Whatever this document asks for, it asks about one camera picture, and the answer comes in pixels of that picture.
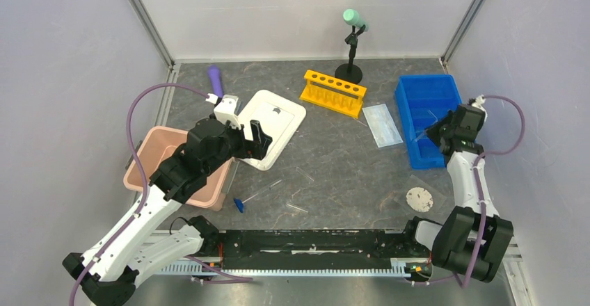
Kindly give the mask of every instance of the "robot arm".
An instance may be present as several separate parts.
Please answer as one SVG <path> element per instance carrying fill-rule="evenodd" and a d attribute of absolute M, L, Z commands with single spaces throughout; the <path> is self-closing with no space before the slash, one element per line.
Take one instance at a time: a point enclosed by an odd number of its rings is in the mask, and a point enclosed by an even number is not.
<path fill-rule="evenodd" d="M 77 279 L 90 261 L 94 265 L 83 277 L 81 286 L 97 306 L 122 305 L 145 279 L 172 261 L 195 254 L 203 247 L 205 237 L 217 233 L 204 218 L 189 221 L 180 232 L 139 250 L 152 231 L 169 215 L 178 210 L 197 190 L 207 183 L 207 177 L 232 158 L 263 159 L 272 138 L 261 129 L 258 121 L 250 121 L 253 139 L 247 140 L 244 126 L 239 126 L 234 114 L 237 98 L 226 95 L 214 109 L 214 115 L 200 120 L 188 134 L 185 144 L 160 163 L 150 176 L 150 195 L 140 214 L 138 200 L 119 222 L 92 248 L 83 254 L 70 253 L 63 266 Z M 98 259 L 98 250 L 128 224 Z"/>
<path fill-rule="evenodd" d="M 486 112 L 478 100 L 460 104 L 457 109 L 426 130 L 427 136 L 445 157 L 454 189 L 455 208 L 440 225 L 414 218 L 406 233 L 432 252 L 432 263 L 455 273 L 465 274 L 474 248 L 476 231 L 481 219 L 486 220 L 483 244 L 479 249 L 472 277 L 490 282 L 500 267 L 513 236 L 512 223 L 499 217 L 491 202 L 484 160 L 477 164 L 486 203 L 486 216 L 481 217 L 477 182 L 473 173 L 475 159 L 484 148 L 475 142 L 484 125 Z"/>

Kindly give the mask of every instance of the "round black base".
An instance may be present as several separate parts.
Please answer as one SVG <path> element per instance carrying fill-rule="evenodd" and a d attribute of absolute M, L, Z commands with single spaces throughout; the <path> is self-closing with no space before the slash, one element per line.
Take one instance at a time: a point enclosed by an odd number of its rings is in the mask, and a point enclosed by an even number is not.
<path fill-rule="evenodd" d="M 350 73 L 348 73 L 346 70 L 348 67 L 349 64 L 342 64 L 338 66 L 334 77 L 351 83 L 359 83 L 362 80 L 362 71 L 360 68 L 357 65 L 352 65 L 352 70 Z"/>

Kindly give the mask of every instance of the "white wall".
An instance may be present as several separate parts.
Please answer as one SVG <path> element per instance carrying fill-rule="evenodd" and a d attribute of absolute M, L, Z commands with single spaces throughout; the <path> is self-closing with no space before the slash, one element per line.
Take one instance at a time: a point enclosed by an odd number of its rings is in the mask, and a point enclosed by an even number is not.
<path fill-rule="evenodd" d="M 590 0 L 486 0 L 451 59 L 464 99 L 512 97 L 527 132 L 511 156 L 487 158 L 502 217 L 512 220 L 537 305 L 588 305 L 590 291 Z M 519 121 L 489 101 L 480 141 L 504 149 Z"/>
<path fill-rule="evenodd" d="M 176 59 L 323 58 L 348 54 L 342 20 L 369 22 L 357 55 L 439 56 L 471 0 L 143 0 Z"/>
<path fill-rule="evenodd" d="M 128 0 L 0 0 L 0 18 L 0 305 L 66 305 L 61 261 L 129 207 L 127 108 L 166 68 Z"/>

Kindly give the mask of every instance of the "black microphone stand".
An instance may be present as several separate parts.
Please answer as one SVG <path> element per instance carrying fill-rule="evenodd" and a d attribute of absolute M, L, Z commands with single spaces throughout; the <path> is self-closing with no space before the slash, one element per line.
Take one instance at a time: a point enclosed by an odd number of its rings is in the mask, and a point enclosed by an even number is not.
<path fill-rule="evenodd" d="M 356 56 L 358 36 L 365 32 L 365 27 L 366 26 L 361 26 L 360 29 L 358 29 L 358 32 L 355 33 L 355 26 L 352 26 L 352 33 L 344 39 L 344 41 L 351 46 L 351 51 L 349 52 L 349 62 L 347 64 L 338 66 L 334 77 L 351 83 L 359 83 L 362 80 L 362 71 L 352 62 L 354 61 L 354 56 Z"/>

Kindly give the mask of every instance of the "blue plastic container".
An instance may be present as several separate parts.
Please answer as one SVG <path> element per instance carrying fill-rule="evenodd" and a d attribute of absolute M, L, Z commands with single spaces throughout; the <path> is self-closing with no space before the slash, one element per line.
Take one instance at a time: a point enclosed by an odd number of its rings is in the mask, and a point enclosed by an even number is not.
<path fill-rule="evenodd" d="M 403 75 L 395 89 L 395 100 L 414 169 L 445 167 L 445 159 L 424 129 L 455 110 L 461 97 L 453 76 Z"/>

